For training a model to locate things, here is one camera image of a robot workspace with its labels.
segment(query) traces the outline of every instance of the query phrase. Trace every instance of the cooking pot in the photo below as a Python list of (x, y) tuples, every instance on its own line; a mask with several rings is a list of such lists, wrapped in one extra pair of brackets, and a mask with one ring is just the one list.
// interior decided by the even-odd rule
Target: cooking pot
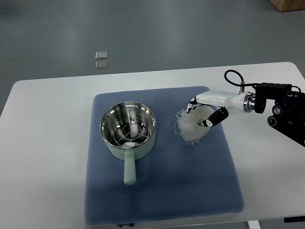
[(135, 160), (146, 156), (155, 143), (156, 122), (152, 111), (138, 102), (124, 102), (102, 117), (101, 134), (110, 152), (124, 160), (124, 183), (136, 182)]

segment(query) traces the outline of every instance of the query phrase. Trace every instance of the small square tile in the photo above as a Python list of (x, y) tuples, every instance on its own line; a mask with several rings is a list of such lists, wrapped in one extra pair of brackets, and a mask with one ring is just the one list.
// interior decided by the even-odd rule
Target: small square tile
[(108, 61), (97, 61), (95, 64), (95, 70), (107, 69), (107, 68), (108, 68)]
[(107, 57), (108, 57), (108, 52), (107, 51), (100, 51), (100, 52), (97, 52), (95, 54), (95, 59), (96, 60), (107, 59)]

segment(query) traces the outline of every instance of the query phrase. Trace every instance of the white table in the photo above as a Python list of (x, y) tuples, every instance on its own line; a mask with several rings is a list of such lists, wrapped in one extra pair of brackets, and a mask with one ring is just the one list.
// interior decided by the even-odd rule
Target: white table
[[(0, 117), (0, 228), (86, 228), (84, 189), (95, 95), (198, 85), (238, 92), (224, 79), (228, 69), (239, 71), (247, 83), (291, 83), (305, 91), (304, 78), (289, 62), (15, 83)], [(229, 78), (239, 82), (234, 74)], [(135, 228), (305, 215), (305, 148), (268, 126), (272, 106), (268, 101), (264, 114), (229, 110), (222, 123), (244, 196), (241, 213), (141, 222)]]

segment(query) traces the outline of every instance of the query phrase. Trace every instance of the blue mat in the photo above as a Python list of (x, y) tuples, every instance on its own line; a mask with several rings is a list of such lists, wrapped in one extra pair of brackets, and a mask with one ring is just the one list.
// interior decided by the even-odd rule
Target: blue mat
[[(182, 145), (174, 132), (175, 113), (207, 87), (99, 94), (94, 98), (88, 152), (85, 219), (89, 225), (136, 223), (241, 212), (243, 196), (221, 125), (197, 149)], [(103, 114), (113, 105), (136, 101), (156, 118), (152, 151), (137, 160), (137, 182), (123, 182), (124, 161), (111, 154), (100, 133)]]

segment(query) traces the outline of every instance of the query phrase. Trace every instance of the robotic arm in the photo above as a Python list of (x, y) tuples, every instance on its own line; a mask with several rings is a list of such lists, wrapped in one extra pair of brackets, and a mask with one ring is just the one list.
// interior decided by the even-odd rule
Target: robotic arm
[[(235, 84), (229, 81), (226, 77), (228, 72), (238, 74), (242, 79), (242, 83)], [(279, 83), (245, 84), (240, 73), (235, 70), (226, 71), (224, 77), (229, 83), (240, 86), (239, 93), (207, 91), (194, 97), (187, 106), (187, 112), (200, 105), (220, 107), (198, 125), (213, 127), (219, 124), (228, 117), (228, 109), (231, 108), (245, 113), (250, 113), (254, 110), (256, 113), (262, 114), (266, 107), (266, 100), (272, 99), (274, 100), (273, 115), (268, 117), (268, 124), (305, 146), (305, 93), (302, 93), (300, 88), (291, 84)], [(252, 86), (255, 89), (255, 94), (245, 92), (245, 86)], [(292, 87), (299, 89), (299, 92), (292, 91)]]

